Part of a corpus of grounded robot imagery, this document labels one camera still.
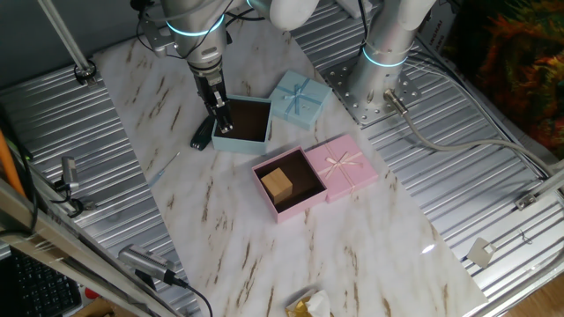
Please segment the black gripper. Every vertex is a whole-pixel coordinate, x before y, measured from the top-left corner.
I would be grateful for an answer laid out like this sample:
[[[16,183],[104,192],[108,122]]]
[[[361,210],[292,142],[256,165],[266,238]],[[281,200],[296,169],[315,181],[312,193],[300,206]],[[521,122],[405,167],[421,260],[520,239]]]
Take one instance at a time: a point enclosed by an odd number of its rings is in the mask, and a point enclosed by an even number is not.
[[[191,71],[196,81],[198,95],[204,100],[209,116],[216,118],[222,133],[227,133],[233,129],[233,121],[229,100],[225,100],[226,86],[222,64],[221,61],[192,63]]]

